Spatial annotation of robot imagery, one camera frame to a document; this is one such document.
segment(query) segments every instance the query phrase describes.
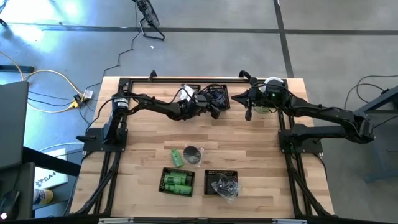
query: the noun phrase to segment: yellow cable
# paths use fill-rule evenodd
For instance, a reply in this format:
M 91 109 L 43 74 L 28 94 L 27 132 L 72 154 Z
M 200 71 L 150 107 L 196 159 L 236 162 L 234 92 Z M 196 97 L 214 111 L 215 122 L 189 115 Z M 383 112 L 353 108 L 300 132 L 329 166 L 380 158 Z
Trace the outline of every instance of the yellow cable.
M 8 58 L 8 59 L 17 67 L 17 69 L 18 69 L 18 71 L 19 71 L 19 73 L 20 73 L 20 75 L 21 75 L 22 81 L 27 80 L 29 77 L 31 77 L 32 75 L 35 75 L 36 73 L 39 73 L 39 72 L 52 72 L 52 73 L 55 73 L 55 74 L 57 74 L 57 75 L 60 75 L 60 76 L 63 77 L 64 79 L 66 79 L 66 81 L 72 86 L 72 88 L 75 89 L 75 91 L 76 91 L 79 95 L 83 96 L 83 94 L 75 87 L 75 85 L 74 85 L 64 74 L 61 74 L 61 73 L 56 72 L 56 71 L 53 71 L 53 70 L 38 70 L 38 71 L 35 71 L 35 72 L 33 72 L 33 73 L 27 75 L 26 77 L 24 77 L 24 75 L 22 74 L 21 68 L 18 66 L 18 64 L 17 64 L 12 58 L 10 58 L 8 55 L 6 55 L 5 53 L 3 53 L 3 52 L 1 52 L 1 51 L 0 51 L 0 54 L 4 55 L 6 58 Z M 27 102 L 27 104 L 28 104 L 30 107 L 32 107 L 33 109 L 35 109 L 35 110 L 37 110 L 37 111 L 40 111 L 40 112 L 44 112 L 44 113 L 61 113 L 61 112 L 65 112 L 65 111 L 67 111 L 67 110 L 69 110 L 69 109 L 76 108 L 76 107 L 74 106 L 74 104 L 73 104 L 73 103 L 75 103 L 75 102 L 76 102 L 76 101 L 72 102 L 72 103 L 69 105 L 69 107 L 67 107 L 67 108 L 65 108 L 65 109 L 63 109 L 63 110 L 59 110 L 59 111 L 46 111 L 46 110 L 38 109 L 38 108 L 32 106 L 29 102 Z

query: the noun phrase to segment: black cable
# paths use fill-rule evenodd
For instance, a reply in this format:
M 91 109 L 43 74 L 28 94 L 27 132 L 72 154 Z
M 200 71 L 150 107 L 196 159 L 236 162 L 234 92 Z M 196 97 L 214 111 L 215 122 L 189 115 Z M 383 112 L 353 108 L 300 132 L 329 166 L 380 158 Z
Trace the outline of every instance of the black cable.
M 3 9 L 7 6 L 8 0 L 4 0 L 2 5 L 0 6 L 0 13 L 3 11 Z
M 83 162 L 91 153 L 93 153 L 93 152 L 92 151 L 86 152 L 86 154 L 83 156 L 81 161 Z M 77 179 L 78 179 L 78 177 L 76 177 L 75 183 L 73 184 L 72 190 L 70 191 L 69 200 L 68 200 L 67 206 L 65 208 L 65 211 L 63 211 L 62 216 L 65 216 L 67 214 L 67 211 L 70 209 L 70 205 L 71 205 L 70 202 L 73 200 L 73 193 L 75 192 L 75 189 L 76 189 Z
M 83 120 L 86 121 L 87 124 L 89 124 L 90 122 L 88 122 L 88 121 L 86 120 L 86 118 L 83 116 L 83 114 L 81 113 L 81 108 L 82 108 L 82 106 L 79 107 L 80 116 L 81 116 L 81 118 L 83 118 Z
M 378 126 L 380 126 L 380 125 L 382 125 L 382 124 L 384 124 L 384 123 L 386 123 L 386 122 L 388 122 L 388 121 L 390 121 L 390 120 L 392 120 L 392 119 L 394 119 L 394 118 L 398 118 L 398 115 L 393 116 L 392 118 L 389 118 L 389 119 L 387 119 L 387 120 L 381 122 L 380 124 L 378 124 L 378 125 L 376 125 L 375 127 L 373 127 L 373 129 L 374 129 L 374 128 L 377 128 Z
M 319 110 L 319 111 L 325 111 L 325 110 L 330 110 L 330 109 L 344 110 L 344 109 L 341 109 L 341 108 L 335 107 L 335 106 L 329 106 L 329 107 L 325 107 L 325 108 L 319 108 L 319 107 L 314 107 L 314 106 L 292 106 L 291 105 L 292 97 L 295 96 L 295 95 L 290 90 L 288 90 L 286 87 L 280 86 L 280 85 L 273 85 L 273 84 L 263 83 L 263 82 L 257 82 L 257 83 L 252 85 L 253 88 L 259 88 L 259 87 L 263 87 L 263 86 L 274 86 L 274 87 L 279 87 L 281 89 L 286 90 L 289 93 L 290 106 L 293 109 L 309 108 L 309 109 L 314 109 L 314 110 Z
M 204 89 L 200 90 L 198 93 L 203 93 L 205 90 L 207 90 L 209 87 L 212 87 L 212 86 L 219 86 L 219 87 L 222 87 L 222 86 L 219 85 L 219 84 L 210 84 L 210 85 L 204 87 Z
M 361 81 L 364 80 L 365 78 L 370 78 L 370 77 L 391 78 L 391 77 L 398 77 L 398 75 L 368 75 L 368 76 L 362 77 L 362 78 L 358 81 L 357 85 L 359 85 L 359 84 L 361 83 Z M 378 86 L 376 86 L 376 85 L 375 85 L 374 87 L 380 89 L 381 91 L 384 91 L 382 88 L 380 88 L 380 87 L 378 87 Z M 359 86 L 356 87 L 356 94 L 358 95 L 359 99 L 361 99 L 361 100 L 364 101 L 365 103 L 368 103 L 368 101 L 364 100 L 364 99 L 359 95 Z
M 95 110 L 91 109 L 91 108 L 88 106 L 87 102 L 85 102 L 85 105 L 87 106 L 87 108 L 88 108 L 89 110 L 91 110 L 92 112 L 95 112 Z
M 158 102 L 158 103 L 159 103 L 159 104 L 162 104 L 162 105 L 170 105 L 170 104 L 172 104 L 172 103 L 174 102 L 175 98 L 177 97 L 177 95 L 181 92 L 181 90 L 185 91 L 185 92 L 187 93 L 187 95 L 191 98 L 191 96 L 188 94 L 188 92 L 186 91 L 186 89 L 180 88 L 180 89 L 176 92 L 176 94 L 174 95 L 173 99 L 172 99 L 170 102 L 168 102 L 168 103 Z M 120 99 L 120 98 L 125 98 L 125 99 L 127 99 L 127 98 L 133 98 L 133 99 L 139 99 L 139 98 L 141 98 L 141 99 L 144 99 L 144 100 L 148 100 L 148 98 L 143 97 L 143 94 L 134 94 L 133 96 L 118 96 L 118 97 L 112 97 L 112 98 L 106 100 L 106 101 L 101 105 L 101 107 L 99 108 L 97 117 L 87 126 L 87 128 L 86 128 L 86 134 L 87 134 L 87 131 L 88 131 L 88 129 L 90 128 L 90 126 L 100 117 L 102 108 L 104 108 L 104 106 L 105 106 L 107 103 L 109 103 L 109 101 L 114 100 L 114 99 Z M 207 101 L 215 101 L 215 100 L 204 100 L 204 101 L 201 100 L 201 101 L 199 101 L 199 102 L 207 102 Z
M 14 186 L 12 187 L 13 190 L 15 190 L 15 187 L 17 187 L 17 182 L 18 182 L 19 173 L 21 172 L 21 169 L 22 169 L 22 167 L 19 166 L 19 167 L 18 167 L 17 177 L 15 178 Z
M 379 90 L 381 90 L 382 92 L 384 91 L 381 87 L 375 85 L 374 87 L 378 88 Z M 365 103 L 368 103 L 368 101 L 366 101 L 364 98 L 362 98 L 361 95 L 359 95 L 358 91 L 356 92 L 356 95 L 359 97 L 360 100 L 362 100 Z
M 79 151 L 76 151 L 76 152 L 69 152 L 69 153 L 58 155 L 58 156 L 54 156 L 54 157 L 67 156 L 67 155 L 71 155 L 71 154 L 75 154 L 75 153 L 79 153 L 79 152 L 83 152 L 83 150 L 79 150 Z
M 323 159 L 322 159 L 318 154 L 313 153 L 313 155 L 314 155 L 315 157 L 317 157 L 317 158 L 319 159 L 319 161 L 321 161 L 321 163 L 322 163 L 322 165 L 323 165 L 323 169 L 325 170 L 326 180 L 328 180 L 328 172 L 327 172 L 327 170 L 326 170 L 325 162 L 323 161 Z
M 100 83 L 95 83 L 95 84 L 92 84 L 92 85 L 90 85 L 90 86 L 86 87 L 86 90 L 87 90 L 87 89 L 89 89 L 89 88 L 91 88 L 91 87 L 93 87 L 93 86 L 99 85 L 99 84 L 102 84 L 102 82 L 100 82 Z
M 356 87 L 361 86 L 361 85 L 369 85 L 369 86 L 373 86 L 373 87 L 379 88 L 378 86 L 373 85 L 373 84 L 370 84 L 370 83 L 361 83 L 361 84 L 355 85 L 354 87 L 352 87 L 352 89 L 349 90 L 349 92 L 348 92 L 348 94 L 347 94 L 346 101 L 344 102 L 344 110 L 345 110 L 346 107 L 347 107 L 347 101 L 348 101 L 349 94 L 350 94 Z
M 51 97 L 51 98 L 55 98 L 55 99 L 60 99 L 60 100 L 69 100 L 69 101 L 72 101 L 72 99 L 68 99 L 68 98 L 62 98 L 62 97 L 57 97 L 57 96 L 50 96 L 50 95 L 46 95 L 46 94 L 43 94 L 43 93 L 36 93 L 36 92 L 33 92 L 33 91 L 28 91 L 29 93 L 33 93 L 33 94 L 36 94 L 36 95 L 40 95 L 40 96 L 46 96 L 46 97 Z
M 137 28 L 138 34 L 132 39 L 131 45 L 130 45 L 130 49 L 129 49 L 129 50 L 125 50 L 125 51 L 119 53 L 119 56 L 118 56 L 118 63 L 117 63 L 115 66 L 112 66 L 112 67 L 109 67 L 109 68 L 104 69 L 103 77 L 105 76 L 106 71 L 108 71 L 108 70 L 110 70 L 110 69 L 112 69 L 112 68 L 116 68 L 116 67 L 119 67 L 119 66 L 120 66 L 120 56 L 122 56 L 122 54 L 125 54 L 125 53 L 130 52 L 130 51 L 133 50 L 133 47 L 132 47 L 132 46 L 133 46 L 134 40 L 135 40 L 135 39 L 138 37 L 138 35 L 141 33 L 141 30 L 139 30 L 138 27 L 137 27 L 137 2 L 135 2 L 135 5 L 136 5 L 136 6 L 135 6 L 135 7 L 136 7 L 136 28 Z
M 71 102 L 69 102 L 69 103 L 67 103 L 67 104 L 65 104 L 65 105 L 54 105 L 54 104 L 52 104 L 52 103 L 47 103 L 47 102 L 43 102 L 43 101 L 40 101 L 40 100 L 34 100 L 34 99 L 32 99 L 32 98 L 29 98 L 29 97 L 28 97 L 28 100 L 32 100 L 32 101 L 38 102 L 38 103 L 44 103 L 44 104 L 50 105 L 50 106 L 68 106 L 68 105 L 70 105 L 70 104 L 73 102 L 73 101 L 71 101 Z

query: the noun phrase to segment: green object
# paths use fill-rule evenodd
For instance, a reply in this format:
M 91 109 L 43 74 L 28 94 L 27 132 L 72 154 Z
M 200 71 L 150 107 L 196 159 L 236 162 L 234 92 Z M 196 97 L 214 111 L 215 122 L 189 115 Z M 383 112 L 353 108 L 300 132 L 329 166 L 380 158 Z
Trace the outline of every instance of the green object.
M 164 175 L 164 183 L 165 184 L 183 184 L 185 185 L 185 181 L 187 178 L 185 177 L 173 177 L 171 175 Z
M 181 167 L 184 165 L 184 163 L 182 162 L 182 159 L 181 159 L 181 155 L 176 149 L 172 149 L 172 158 L 173 158 L 174 165 L 176 167 Z
M 172 191 L 176 194 L 186 194 L 189 195 L 192 192 L 192 187 L 190 186 L 182 186 L 182 185 L 170 185 L 170 184 L 165 184 L 164 189 L 168 191 Z
M 170 175 L 172 175 L 173 177 L 184 177 L 184 178 L 187 178 L 187 174 L 176 172 L 176 171 L 170 172 Z

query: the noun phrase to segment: white label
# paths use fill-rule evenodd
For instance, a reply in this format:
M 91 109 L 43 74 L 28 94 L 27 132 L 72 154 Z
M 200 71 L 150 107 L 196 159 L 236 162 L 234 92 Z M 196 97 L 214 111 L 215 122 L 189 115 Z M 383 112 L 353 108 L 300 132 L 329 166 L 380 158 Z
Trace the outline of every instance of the white label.
M 85 90 L 85 94 L 83 94 L 84 98 L 91 99 L 93 97 L 93 92 L 91 90 Z
M 114 99 L 114 102 L 116 103 L 116 102 L 125 102 L 125 103 L 129 103 L 129 100 L 128 99 L 125 99 L 125 98 L 118 98 L 118 99 Z
M 120 103 L 118 103 L 118 106 L 125 106 L 125 107 L 129 107 L 129 105 L 128 105 L 127 103 L 123 103 L 123 102 L 120 102 Z

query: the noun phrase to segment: wire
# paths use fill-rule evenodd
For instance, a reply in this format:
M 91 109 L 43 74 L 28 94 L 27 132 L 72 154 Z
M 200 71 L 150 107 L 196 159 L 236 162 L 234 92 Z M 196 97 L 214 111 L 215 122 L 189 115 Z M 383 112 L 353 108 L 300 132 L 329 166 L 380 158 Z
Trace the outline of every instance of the wire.
M 18 66 L 18 64 L 17 64 L 12 58 L 10 58 L 8 55 L 6 55 L 5 53 L 3 53 L 2 51 L 0 51 L 0 54 L 2 54 L 3 56 L 5 56 L 6 58 L 8 58 L 8 59 L 17 67 L 17 69 L 18 69 L 18 71 L 19 71 L 19 74 L 21 75 L 21 80 L 22 80 L 22 81 L 27 80 L 27 79 L 28 79 L 29 77 L 31 77 L 32 75 L 35 75 L 35 74 L 40 73 L 40 72 L 52 72 L 52 73 L 54 73 L 54 74 L 60 75 L 60 76 L 63 77 L 64 79 L 66 79 L 66 81 L 72 86 L 72 88 L 73 88 L 79 95 L 83 95 L 83 94 L 76 88 L 76 86 L 75 86 L 64 74 L 62 74 L 62 73 L 59 73 L 59 72 L 56 72 L 56 71 L 53 71 L 53 70 L 38 70 L 38 71 L 32 72 L 31 74 L 29 74 L 29 75 L 27 75 L 26 77 L 24 77 L 24 75 L 22 74 L 21 68 Z M 72 108 L 71 106 L 69 106 L 69 107 L 67 107 L 67 108 L 65 108 L 65 109 L 63 109 L 63 110 L 59 110 L 59 111 L 46 111 L 46 110 L 38 109 L 38 108 L 32 106 L 29 102 L 27 102 L 27 104 L 28 104 L 30 107 L 32 107 L 33 109 L 35 109 L 35 110 L 37 110 L 37 111 L 44 112 L 44 113 L 61 113 L 61 112 L 65 112 L 65 111 L 67 111 L 67 110 L 69 110 L 69 109 Z
M 17 182 L 18 182 L 18 178 L 19 178 L 19 173 L 21 172 L 21 166 L 18 167 L 18 173 L 17 173 L 17 177 L 15 178 L 15 182 L 14 182 L 14 186 L 12 187 L 13 190 L 15 190 L 15 187 L 17 187 Z
M 221 86 L 219 84 L 210 84 L 210 85 L 204 87 L 204 89 L 200 90 L 198 93 L 203 93 L 205 90 L 207 90 L 209 87 L 212 87 L 212 86 L 223 87 L 223 86 Z
M 86 123 L 89 124 L 90 122 L 88 122 L 88 121 L 86 120 L 86 118 L 83 116 L 83 114 L 81 113 L 81 107 L 79 108 L 79 113 L 80 113 L 81 118 L 83 118 L 83 120 L 85 120 Z
M 91 109 L 91 108 L 88 106 L 87 102 L 85 102 L 85 105 L 87 106 L 87 108 L 88 108 L 89 110 L 91 110 L 92 112 L 95 112 L 95 110 Z
M 159 104 L 162 104 L 162 105 L 170 105 L 170 104 L 172 104 L 172 103 L 174 102 L 175 98 L 177 97 L 177 95 L 178 95 L 182 90 L 185 91 L 185 92 L 187 93 L 187 95 L 192 99 L 192 97 L 189 95 L 189 93 L 186 91 L 186 89 L 180 88 L 180 89 L 175 93 L 173 99 L 172 99 L 170 102 L 168 102 L 168 103 L 158 102 L 158 103 L 159 103 Z M 104 106 L 105 106 L 107 103 L 109 103 L 109 101 L 115 100 L 115 99 L 120 99 L 120 98 L 125 98 L 125 99 L 133 98 L 134 101 L 135 101 L 136 99 L 139 99 L 139 98 L 144 99 L 144 100 L 148 100 L 148 98 L 142 97 L 142 96 L 143 96 L 143 94 L 134 94 L 134 95 L 132 95 L 132 96 L 117 96 L 117 97 L 112 97 L 112 98 L 106 100 L 106 101 L 101 105 L 101 107 L 99 108 L 97 117 L 96 117 L 92 122 L 90 122 L 89 125 L 87 126 L 87 128 L 86 128 L 86 134 L 87 134 L 88 129 L 90 128 L 90 126 L 100 117 L 102 108 L 104 108 Z M 198 102 L 207 102 L 207 101 L 215 101 L 215 100 L 198 100 Z
M 388 121 L 390 121 L 390 120 L 392 120 L 392 119 L 394 119 L 394 118 L 398 118 L 398 115 L 393 116 L 392 118 L 389 118 L 389 119 L 387 119 L 387 120 L 381 122 L 380 124 L 378 124 L 378 125 L 376 125 L 375 127 L 373 127 L 373 129 L 374 129 L 374 128 L 377 128 L 378 126 L 380 126 L 380 125 L 382 125 L 382 124 L 384 124 L 384 123 L 386 123 L 386 122 L 388 122 Z
M 325 107 L 325 108 L 322 108 L 322 107 L 314 107 L 314 106 L 292 106 L 292 97 L 293 96 L 295 96 L 290 90 L 288 90 L 286 87 L 284 87 L 284 86 L 280 86 L 280 85 L 274 85 L 274 84 L 268 84 L 268 83 L 263 83 L 263 82 L 257 82 L 257 83 L 254 83 L 253 85 L 251 85 L 253 88 L 259 88 L 259 87 L 263 87 L 263 86 L 275 86 L 275 87 L 278 87 L 278 88 L 281 88 L 281 89 L 284 89 L 284 90 L 286 90 L 290 95 L 289 95 L 289 100 L 290 100 L 290 106 L 293 108 L 293 109 L 299 109 L 299 108 L 310 108 L 310 109 L 314 109 L 314 110 L 319 110 L 319 111 L 325 111 L 325 110 L 330 110 L 330 109 L 338 109 L 338 110 L 344 110 L 344 109 L 341 109 L 341 108 L 338 108 L 338 107 L 335 107 L 335 106 L 330 106 L 330 107 Z
M 76 154 L 76 153 L 79 153 L 79 152 L 83 152 L 83 150 L 79 150 L 79 151 L 76 151 L 76 152 L 68 152 L 68 153 L 65 153 L 65 154 L 62 154 L 62 155 L 58 155 L 58 156 L 54 156 L 54 157 L 67 156 L 67 155 Z
M 72 144 L 84 144 L 84 143 L 82 143 L 82 142 L 68 142 L 68 143 L 61 143 L 61 144 L 56 144 L 56 145 L 53 145 L 53 146 L 45 147 L 45 148 L 43 148 L 43 149 L 39 150 L 38 152 L 42 152 L 42 151 L 44 151 L 44 150 L 51 149 L 51 148 L 53 148 L 53 147 L 58 147 L 58 146 L 68 146 L 68 145 L 72 145 Z
M 3 0 L 2 5 L 0 6 L 0 13 L 3 11 L 3 9 L 7 6 L 8 0 Z
M 322 165 L 323 165 L 323 169 L 325 170 L 325 176 L 326 176 L 326 180 L 328 180 L 328 171 L 326 170 L 326 165 L 325 162 L 323 161 L 323 159 L 316 153 L 313 153 L 313 155 L 315 157 L 317 157 L 319 159 L 319 161 L 321 161 Z
M 50 105 L 50 106 L 67 106 L 67 105 L 69 105 L 70 103 L 72 103 L 73 101 L 71 101 L 71 102 L 69 102 L 69 103 L 67 103 L 67 104 L 65 104 L 65 105 L 54 105 L 54 104 L 51 104 L 51 103 L 46 103 L 46 102 L 43 102 L 43 101 L 40 101 L 40 100 L 34 100 L 34 99 L 32 99 L 32 98 L 27 98 L 28 100 L 32 100 L 32 101 L 34 101 L 34 102 L 38 102 L 38 103 L 44 103 L 44 104 L 46 104 L 46 105 Z
M 378 86 L 373 85 L 373 84 L 370 84 L 370 83 L 361 83 L 361 84 L 355 85 L 354 87 L 352 87 L 352 89 L 349 90 L 349 92 L 348 92 L 348 94 L 347 94 L 346 101 L 344 102 L 344 110 L 345 110 L 346 107 L 347 107 L 347 101 L 348 101 L 349 94 L 350 94 L 356 87 L 361 86 L 361 85 L 369 85 L 369 86 L 373 86 L 373 87 L 379 88 Z
M 86 87 L 86 90 L 87 90 L 87 89 L 89 89 L 89 88 L 91 88 L 91 87 L 93 87 L 93 86 L 99 85 L 99 84 L 102 84 L 102 82 L 99 82 L 99 83 L 92 84 L 92 85 L 90 85 L 90 86 Z
M 357 85 L 359 85 L 359 84 L 361 83 L 361 81 L 364 80 L 365 78 L 370 78 L 370 77 L 391 78 L 391 77 L 398 77 L 398 75 L 368 75 L 368 76 L 362 77 L 362 78 L 358 81 Z M 378 86 L 376 86 L 376 85 L 375 85 L 374 87 L 380 89 L 381 91 L 384 91 L 382 88 L 380 88 L 380 87 L 378 87 Z M 365 103 L 368 103 L 368 101 L 362 99 L 362 97 L 359 95 L 359 86 L 356 87 L 356 94 L 358 95 L 359 99 L 361 99 L 361 100 L 364 101 Z
M 57 96 L 50 96 L 50 95 L 46 95 L 46 94 L 43 94 L 43 93 L 36 93 L 36 92 L 33 92 L 33 91 L 28 91 L 28 92 L 29 92 L 29 93 L 33 93 L 33 94 L 36 94 L 36 95 L 40 95 L 40 96 L 47 96 L 47 97 L 51 97 L 51 98 L 55 98 L 55 99 L 73 101 L 73 100 L 68 99 L 68 98 L 62 98 L 62 97 L 57 97 Z
M 115 66 L 112 66 L 112 67 L 109 67 L 109 68 L 105 68 L 104 69 L 104 72 L 103 72 L 103 77 L 105 76 L 105 73 L 106 73 L 106 71 L 108 71 L 108 70 L 110 70 L 110 69 L 112 69 L 112 68 L 116 68 L 116 67 L 119 67 L 120 66 L 120 57 L 122 56 L 122 54 L 125 54 L 125 53 L 127 53 L 127 52 L 130 52 L 130 51 L 132 51 L 132 50 L 134 50 L 133 49 L 133 43 L 134 43 L 134 40 L 138 37 L 138 35 L 141 33 L 141 30 L 139 30 L 138 29 L 138 27 L 137 27 L 137 2 L 135 2 L 135 9 L 136 9 L 136 29 L 137 29 L 137 31 L 138 31 L 138 34 L 132 39 L 132 41 L 131 41 L 131 44 L 130 44 L 130 49 L 129 50 L 125 50 L 125 51 L 123 51 L 123 52 L 120 52 L 119 53 L 119 56 L 118 56 L 118 63 L 115 65 Z

